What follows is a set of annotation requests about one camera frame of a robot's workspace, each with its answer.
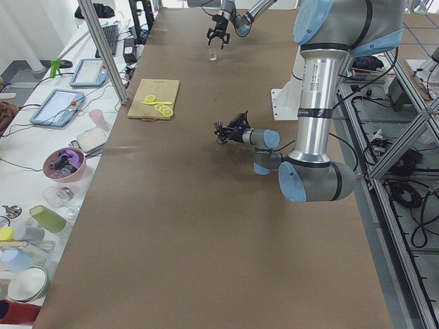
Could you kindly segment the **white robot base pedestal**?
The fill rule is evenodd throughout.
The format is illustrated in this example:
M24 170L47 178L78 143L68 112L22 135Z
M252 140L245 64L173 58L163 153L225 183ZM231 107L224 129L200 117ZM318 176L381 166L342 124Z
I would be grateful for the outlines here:
M294 41L296 54L289 81L282 88L271 90L272 112L275 121L297 121L305 60L300 46Z

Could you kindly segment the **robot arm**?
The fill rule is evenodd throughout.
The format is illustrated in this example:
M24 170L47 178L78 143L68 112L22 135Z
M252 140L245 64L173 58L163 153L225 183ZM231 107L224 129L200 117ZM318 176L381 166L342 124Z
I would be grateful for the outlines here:
M235 1L221 1L219 12L217 14L210 14L215 27L210 27L206 33L208 46L215 39L221 41L220 49L223 49L229 43L230 34L227 32L229 24L233 26L238 37L246 37L251 31L253 23L275 3L277 3L275 0L257 1L244 14L240 14L238 13Z
M295 148L277 152L280 137L272 130L250 127L238 114L227 126L217 123L223 143L236 141L255 149L254 171L277 171L291 202L327 202L354 189L355 174L327 154L337 74L346 56L358 58L392 50L401 42L403 1L303 1L294 23L294 42L305 61Z

